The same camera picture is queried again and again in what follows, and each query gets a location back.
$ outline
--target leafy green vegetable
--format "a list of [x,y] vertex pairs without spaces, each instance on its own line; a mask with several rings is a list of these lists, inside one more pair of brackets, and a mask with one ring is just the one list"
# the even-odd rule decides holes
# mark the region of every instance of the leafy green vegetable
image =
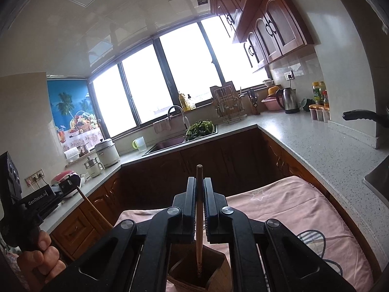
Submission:
[[211,121],[198,121],[191,125],[188,130],[186,131],[186,138],[185,140],[193,140],[198,137],[207,136],[209,134],[212,134],[215,130],[215,127],[213,126]]

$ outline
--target white countertop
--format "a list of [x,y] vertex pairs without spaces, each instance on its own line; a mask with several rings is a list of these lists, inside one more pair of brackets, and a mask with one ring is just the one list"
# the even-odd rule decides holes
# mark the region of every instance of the white countertop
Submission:
[[[248,116],[239,122],[219,125],[217,134],[151,155],[142,157],[144,152],[138,151],[125,154],[121,156],[120,162],[107,168],[98,177],[88,180],[81,190],[89,196],[121,166],[252,128],[259,128],[270,135],[328,189],[357,224],[383,269],[389,256],[389,208],[362,183],[362,179],[389,155],[389,149],[375,150],[354,138],[329,129],[326,123],[312,121],[310,114],[306,112],[264,112],[259,116]],[[48,233],[52,232],[82,201],[81,196],[75,194],[49,215],[40,228]]]

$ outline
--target faucet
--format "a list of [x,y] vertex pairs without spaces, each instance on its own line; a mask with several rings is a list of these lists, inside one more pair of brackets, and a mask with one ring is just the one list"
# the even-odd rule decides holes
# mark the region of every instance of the faucet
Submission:
[[170,110],[172,110],[172,108],[177,108],[180,110],[181,114],[182,114],[182,121],[184,122],[184,125],[185,125],[185,128],[188,129],[190,127],[190,123],[189,123],[189,120],[188,118],[184,115],[184,110],[182,109],[182,107],[178,106],[178,105],[173,105],[169,110],[168,110],[168,120],[170,120],[170,118],[172,117],[170,115]]

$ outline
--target cable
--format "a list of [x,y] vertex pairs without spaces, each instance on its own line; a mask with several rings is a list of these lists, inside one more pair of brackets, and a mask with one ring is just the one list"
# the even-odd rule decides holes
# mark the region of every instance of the cable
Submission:
[[40,189],[40,186],[39,186],[39,183],[38,183],[38,179],[36,177],[34,177],[34,181],[35,181],[36,185],[38,186],[38,188]]
[[29,180],[28,180],[27,184],[28,184],[30,187],[32,187],[32,190],[36,191],[36,190],[34,189],[34,187],[32,186],[32,183],[31,183]]
[[43,180],[44,183],[48,184],[48,183],[45,181],[45,179],[42,177],[41,174],[39,174],[39,177]]

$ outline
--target finger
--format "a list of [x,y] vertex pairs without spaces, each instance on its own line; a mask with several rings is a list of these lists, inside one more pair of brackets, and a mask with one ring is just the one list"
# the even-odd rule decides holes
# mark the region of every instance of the finger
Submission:
[[29,272],[32,269],[43,264],[43,254],[36,251],[24,251],[17,259],[16,262],[22,272]]
[[52,279],[54,279],[57,275],[59,275],[62,271],[64,271],[66,268],[65,264],[58,260],[57,264],[52,268],[49,275],[46,277],[45,284],[50,282]]
[[38,246],[42,251],[45,251],[47,247],[49,247],[51,244],[51,238],[50,235],[44,231],[39,232],[38,236]]
[[60,253],[58,252],[57,248],[50,246],[44,251],[43,257],[44,261],[38,267],[38,270],[43,275],[47,275],[57,264],[58,259],[60,258]]

